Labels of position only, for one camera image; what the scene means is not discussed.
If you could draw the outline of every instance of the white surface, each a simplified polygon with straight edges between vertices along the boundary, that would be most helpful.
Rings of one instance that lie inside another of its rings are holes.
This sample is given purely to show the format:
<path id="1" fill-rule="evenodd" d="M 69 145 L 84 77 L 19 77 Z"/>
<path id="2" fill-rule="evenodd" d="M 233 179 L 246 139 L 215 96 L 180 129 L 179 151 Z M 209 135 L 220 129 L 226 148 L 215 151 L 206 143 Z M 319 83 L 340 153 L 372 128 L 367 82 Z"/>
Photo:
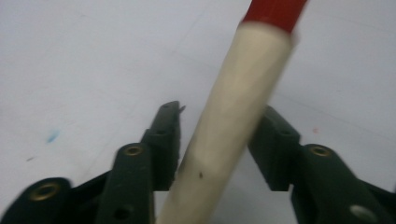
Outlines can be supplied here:
<path id="1" fill-rule="evenodd" d="M 157 224 L 208 222 L 292 47 L 290 34 L 273 25 L 238 25 Z"/>
<path id="2" fill-rule="evenodd" d="M 248 5 L 3 0 L 0 211 L 41 178 L 77 185 L 109 169 L 169 101 L 187 106 L 184 151 Z M 302 143 L 332 147 L 358 177 L 388 190 L 396 183 L 395 11 L 392 0 L 311 1 L 271 101 Z M 246 154 L 211 223 L 296 223 L 289 197 L 269 191 Z"/>

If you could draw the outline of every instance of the metal screw head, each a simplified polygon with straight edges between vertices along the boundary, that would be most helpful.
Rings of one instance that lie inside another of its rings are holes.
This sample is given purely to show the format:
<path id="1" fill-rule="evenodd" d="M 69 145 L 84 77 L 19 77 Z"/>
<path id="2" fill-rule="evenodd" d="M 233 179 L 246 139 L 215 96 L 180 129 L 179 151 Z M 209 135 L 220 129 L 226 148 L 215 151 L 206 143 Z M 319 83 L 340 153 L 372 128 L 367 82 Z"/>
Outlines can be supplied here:
<path id="1" fill-rule="evenodd" d="M 124 154 L 127 156 L 136 156 L 142 153 L 143 148 L 141 147 L 127 147 L 124 149 Z"/>
<path id="2" fill-rule="evenodd" d="M 55 183 L 46 183 L 34 189 L 30 194 L 29 199 L 32 201 L 44 201 L 58 193 L 60 186 Z"/>
<path id="3" fill-rule="evenodd" d="M 364 221 L 366 223 L 377 223 L 378 217 L 374 212 L 370 209 L 363 207 L 358 204 L 353 204 L 349 207 L 350 213 L 352 213 L 359 220 Z"/>
<path id="4" fill-rule="evenodd" d="M 330 157 L 332 153 L 326 147 L 314 146 L 310 148 L 311 152 L 320 157 Z"/>

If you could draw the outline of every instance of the red paint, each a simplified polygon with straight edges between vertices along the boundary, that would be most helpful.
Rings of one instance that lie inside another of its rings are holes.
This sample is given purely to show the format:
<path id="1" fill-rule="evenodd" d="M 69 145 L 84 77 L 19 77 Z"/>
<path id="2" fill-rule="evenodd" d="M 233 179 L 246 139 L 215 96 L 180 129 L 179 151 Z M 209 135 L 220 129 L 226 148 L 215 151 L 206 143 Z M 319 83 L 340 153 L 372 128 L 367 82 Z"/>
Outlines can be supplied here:
<path id="1" fill-rule="evenodd" d="M 291 33 L 306 0 L 252 0 L 244 21 L 273 24 Z"/>

